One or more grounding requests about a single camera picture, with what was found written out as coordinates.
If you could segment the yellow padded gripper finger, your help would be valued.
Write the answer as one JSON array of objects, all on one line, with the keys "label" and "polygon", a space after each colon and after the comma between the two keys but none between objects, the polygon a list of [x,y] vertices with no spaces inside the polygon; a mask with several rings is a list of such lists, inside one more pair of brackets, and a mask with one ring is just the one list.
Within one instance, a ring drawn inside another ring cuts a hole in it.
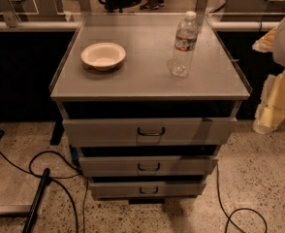
[{"label": "yellow padded gripper finger", "polygon": [[278,76],[268,75],[255,113],[253,130],[260,134],[275,131],[285,119],[285,69]]}]

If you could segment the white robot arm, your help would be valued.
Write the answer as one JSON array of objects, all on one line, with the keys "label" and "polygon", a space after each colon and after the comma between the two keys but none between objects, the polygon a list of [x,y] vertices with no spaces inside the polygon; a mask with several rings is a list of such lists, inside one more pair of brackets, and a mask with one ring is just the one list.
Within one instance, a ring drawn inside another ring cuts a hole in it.
[{"label": "white robot arm", "polygon": [[281,74],[268,75],[261,93],[253,130],[260,134],[275,131],[285,119],[285,17],[266,35],[257,40],[252,49],[271,52],[275,63],[284,67]]}]

